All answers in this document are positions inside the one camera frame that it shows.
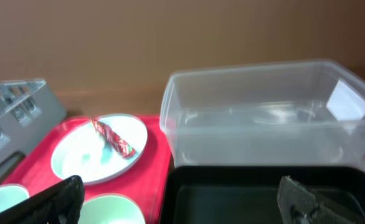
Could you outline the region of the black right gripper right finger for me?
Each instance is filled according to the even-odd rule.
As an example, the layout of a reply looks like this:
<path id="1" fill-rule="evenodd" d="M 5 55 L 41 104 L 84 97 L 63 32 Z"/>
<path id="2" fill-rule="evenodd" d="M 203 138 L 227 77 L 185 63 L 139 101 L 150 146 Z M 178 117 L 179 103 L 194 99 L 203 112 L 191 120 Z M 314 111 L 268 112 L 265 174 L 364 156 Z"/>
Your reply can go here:
<path id="1" fill-rule="evenodd" d="M 307 186 L 283 176 L 277 204 L 283 224 L 365 224 L 365 218 Z"/>

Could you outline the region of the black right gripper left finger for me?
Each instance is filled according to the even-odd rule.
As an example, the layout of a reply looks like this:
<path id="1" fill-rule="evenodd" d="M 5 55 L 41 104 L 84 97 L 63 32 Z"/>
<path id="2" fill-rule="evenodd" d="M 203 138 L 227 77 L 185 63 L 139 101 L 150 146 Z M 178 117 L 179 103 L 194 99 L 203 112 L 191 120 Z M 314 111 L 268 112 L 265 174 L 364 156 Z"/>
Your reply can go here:
<path id="1" fill-rule="evenodd" d="M 73 175 L 0 212 L 0 224 L 77 224 L 84 198 L 82 178 Z"/>

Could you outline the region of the pale green bowl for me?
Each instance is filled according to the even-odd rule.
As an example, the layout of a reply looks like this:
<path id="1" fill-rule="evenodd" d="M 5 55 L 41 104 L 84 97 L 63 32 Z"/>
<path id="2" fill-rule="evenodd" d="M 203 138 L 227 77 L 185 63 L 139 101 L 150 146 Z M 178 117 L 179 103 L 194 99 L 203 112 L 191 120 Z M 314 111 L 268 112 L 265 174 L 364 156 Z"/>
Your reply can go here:
<path id="1" fill-rule="evenodd" d="M 130 198 L 104 194 L 87 200 L 80 211 L 78 224 L 145 224 L 139 206 Z"/>

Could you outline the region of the pale blue bowl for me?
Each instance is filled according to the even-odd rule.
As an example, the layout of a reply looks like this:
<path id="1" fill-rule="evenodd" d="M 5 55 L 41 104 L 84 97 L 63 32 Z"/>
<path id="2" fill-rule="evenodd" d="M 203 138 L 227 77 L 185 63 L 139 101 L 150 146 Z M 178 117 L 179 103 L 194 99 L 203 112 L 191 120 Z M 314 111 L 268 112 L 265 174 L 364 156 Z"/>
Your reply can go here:
<path id="1" fill-rule="evenodd" d="M 27 200 L 28 190 L 19 184 L 7 184 L 0 186 L 0 213 Z"/>

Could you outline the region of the red snack wrapper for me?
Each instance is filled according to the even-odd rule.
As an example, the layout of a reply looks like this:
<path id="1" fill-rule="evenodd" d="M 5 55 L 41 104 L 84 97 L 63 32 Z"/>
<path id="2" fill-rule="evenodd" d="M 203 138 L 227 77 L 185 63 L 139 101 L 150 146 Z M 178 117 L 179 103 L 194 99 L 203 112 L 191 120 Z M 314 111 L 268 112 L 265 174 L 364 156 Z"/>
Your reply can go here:
<path id="1" fill-rule="evenodd" d="M 91 118 L 90 122 L 104 142 L 109 144 L 123 159 L 130 159 L 136 154 L 135 148 L 127 143 L 119 134 L 114 132 L 109 125 L 101 122 L 97 118 Z"/>

